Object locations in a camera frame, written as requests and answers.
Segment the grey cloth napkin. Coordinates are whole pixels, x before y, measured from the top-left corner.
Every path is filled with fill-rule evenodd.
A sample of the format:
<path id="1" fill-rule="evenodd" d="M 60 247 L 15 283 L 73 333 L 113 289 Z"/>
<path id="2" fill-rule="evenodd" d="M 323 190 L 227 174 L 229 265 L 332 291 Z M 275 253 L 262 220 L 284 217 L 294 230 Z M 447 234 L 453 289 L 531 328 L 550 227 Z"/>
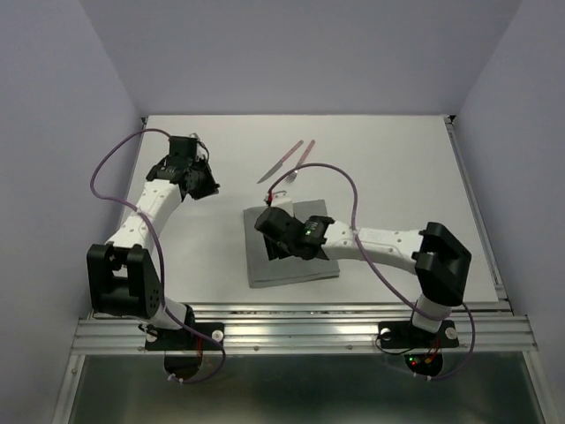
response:
<path id="1" fill-rule="evenodd" d="M 329 226 L 324 200 L 300 201 L 289 214 L 283 207 L 243 212 L 249 286 L 262 289 L 336 278 L 340 269 L 321 250 Z"/>

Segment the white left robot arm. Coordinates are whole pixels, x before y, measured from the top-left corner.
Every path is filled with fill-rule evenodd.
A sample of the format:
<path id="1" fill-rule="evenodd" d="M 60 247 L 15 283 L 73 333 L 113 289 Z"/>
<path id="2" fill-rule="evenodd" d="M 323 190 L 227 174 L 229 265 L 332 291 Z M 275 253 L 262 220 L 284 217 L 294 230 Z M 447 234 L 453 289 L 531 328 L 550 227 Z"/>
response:
<path id="1" fill-rule="evenodd" d="M 219 192 L 200 137 L 169 136 L 169 152 L 148 172 L 135 203 L 123 201 L 130 214 L 103 244 L 87 251 L 87 274 L 96 313 L 132 317 L 156 329 L 178 348 L 196 337 L 192 308 L 168 299 L 164 290 L 164 254 L 159 235 L 173 212 Z"/>

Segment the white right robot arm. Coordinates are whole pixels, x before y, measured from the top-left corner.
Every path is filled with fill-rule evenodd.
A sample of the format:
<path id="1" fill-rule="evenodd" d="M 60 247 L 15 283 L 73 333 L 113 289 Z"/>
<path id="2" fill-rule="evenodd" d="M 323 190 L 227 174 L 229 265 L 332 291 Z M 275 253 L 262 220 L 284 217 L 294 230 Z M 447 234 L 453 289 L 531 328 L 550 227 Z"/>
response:
<path id="1" fill-rule="evenodd" d="M 282 208 L 268 207 L 254 229 L 264 237 L 270 260 L 365 261 L 372 269 L 385 265 L 416 276 L 421 294 L 405 304 L 412 309 L 406 334 L 417 345 L 434 339 L 452 309 L 463 304 L 472 255 L 441 223 L 414 231 L 354 229 L 328 216 L 301 222 Z"/>

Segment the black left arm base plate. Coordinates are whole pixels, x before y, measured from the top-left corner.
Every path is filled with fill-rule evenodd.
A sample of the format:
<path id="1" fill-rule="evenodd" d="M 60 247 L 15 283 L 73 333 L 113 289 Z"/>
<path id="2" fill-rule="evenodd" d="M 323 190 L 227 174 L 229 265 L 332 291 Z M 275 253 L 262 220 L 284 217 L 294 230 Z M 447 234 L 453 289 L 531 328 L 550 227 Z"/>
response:
<path id="1" fill-rule="evenodd" d="M 193 325 L 194 329 L 207 337 L 214 331 L 224 332 L 222 322 L 199 322 Z M 198 338 L 184 329 L 157 329 L 150 326 L 146 333 L 145 349 L 150 352 L 195 351 Z"/>

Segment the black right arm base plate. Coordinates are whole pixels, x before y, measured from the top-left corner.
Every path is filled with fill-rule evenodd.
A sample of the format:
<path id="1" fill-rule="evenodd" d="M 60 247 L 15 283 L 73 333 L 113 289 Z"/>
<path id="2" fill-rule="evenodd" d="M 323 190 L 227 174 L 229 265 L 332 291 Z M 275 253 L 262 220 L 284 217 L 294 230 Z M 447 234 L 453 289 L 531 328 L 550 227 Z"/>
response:
<path id="1" fill-rule="evenodd" d="M 419 329 L 410 321 L 385 321 L 379 323 L 377 345 L 384 350 L 414 350 L 430 347 L 457 348 L 459 344 L 455 324 L 451 320 L 441 323 L 436 332 Z"/>

